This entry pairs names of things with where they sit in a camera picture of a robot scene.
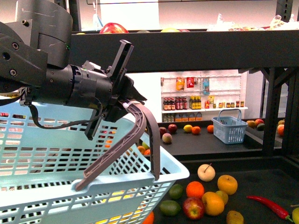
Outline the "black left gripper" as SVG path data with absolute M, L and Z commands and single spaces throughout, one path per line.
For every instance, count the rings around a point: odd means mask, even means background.
M 93 109 L 91 118 L 86 121 L 85 135 L 92 140 L 101 120 L 115 123 L 127 114 L 136 112 L 136 105 L 128 109 L 122 106 L 123 99 L 147 101 L 134 87 L 134 81 L 126 75 L 126 65 L 134 46 L 120 40 L 120 48 L 112 66 L 106 71 L 89 65 L 90 68 L 71 66 L 72 92 L 68 106 Z

